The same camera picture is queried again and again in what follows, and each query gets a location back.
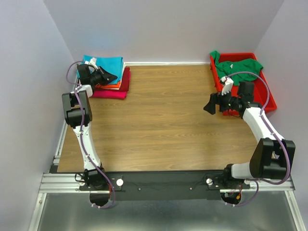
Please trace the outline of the teal blue t shirt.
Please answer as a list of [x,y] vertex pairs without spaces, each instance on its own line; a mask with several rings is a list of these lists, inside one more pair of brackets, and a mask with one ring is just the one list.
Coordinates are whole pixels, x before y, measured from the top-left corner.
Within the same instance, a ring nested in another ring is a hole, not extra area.
[[122,80],[123,75],[123,57],[96,57],[90,55],[84,55],[83,61],[90,61],[92,58],[96,58],[96,65],[101,66],[107,72],[117,76],[117,79],[113,80],[108,85],[116,85]]

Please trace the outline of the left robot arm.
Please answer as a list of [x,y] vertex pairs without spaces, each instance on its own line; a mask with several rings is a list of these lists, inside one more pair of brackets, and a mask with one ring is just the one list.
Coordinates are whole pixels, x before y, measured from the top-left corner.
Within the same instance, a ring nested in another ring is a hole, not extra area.
[[96,190],[109,189],[113,186],[105,174],[100,158],[97,155],[91,133],[92,111],[89,98],[93,95],[95,87],[108,84],[116,76],[97,65],[96,58],[88,61],[72,63],[77,66],[79,79],[74,83],[75,88],[70,93],[62,95],[64,119],[73,129],[80,146],[83,158],[83,175],[78,182],[88,188]]

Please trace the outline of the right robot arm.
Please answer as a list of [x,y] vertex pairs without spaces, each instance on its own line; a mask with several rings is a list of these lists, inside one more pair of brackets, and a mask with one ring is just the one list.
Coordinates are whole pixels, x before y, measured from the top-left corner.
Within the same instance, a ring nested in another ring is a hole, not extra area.
[[231,94],[231,78],[224,77],[221,83],[222,91],[210,95],[204,110],[214,115],[218,105],[220,112],[230,109],[237,111],[257,141],[249,162],[225,167],[221,177],[222,185],[231,189],[239,180],[261,180],[273,185],[284,183],[290,177],[295,143],[280,135],[268,120],[264,107],[253,101],[252,82],[240,82],[237,96]]

